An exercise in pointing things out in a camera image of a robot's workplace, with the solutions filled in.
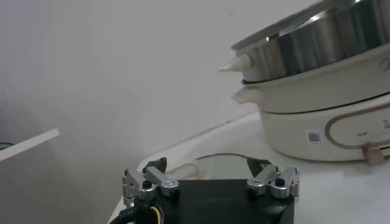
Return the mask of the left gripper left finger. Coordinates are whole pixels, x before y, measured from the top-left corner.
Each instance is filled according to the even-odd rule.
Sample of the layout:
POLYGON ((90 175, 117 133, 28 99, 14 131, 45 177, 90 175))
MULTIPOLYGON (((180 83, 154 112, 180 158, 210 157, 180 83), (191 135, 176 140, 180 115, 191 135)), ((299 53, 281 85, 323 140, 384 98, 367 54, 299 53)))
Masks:
POLYGON ((180 183, 168 177, 165 172, 168 165, 166 157, 149 161, 141 172, 126 169, 122 176, 122 200, 126 207, 136 200, 152 201, 161 197, 176 200, 180 196, 180 183))

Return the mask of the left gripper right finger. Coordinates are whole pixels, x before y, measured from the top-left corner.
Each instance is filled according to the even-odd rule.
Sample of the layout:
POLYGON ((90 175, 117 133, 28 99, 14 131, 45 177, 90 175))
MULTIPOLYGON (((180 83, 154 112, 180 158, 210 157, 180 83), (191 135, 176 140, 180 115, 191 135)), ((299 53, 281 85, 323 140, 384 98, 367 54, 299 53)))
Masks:
POLYGON ((251 199, 257 199, 271 194, 276 199, 300 195, 300 173, 295 167, 281 170, 269 160, 248 157, 246 159, 252 178, 246 181, 247 194, 251 199))

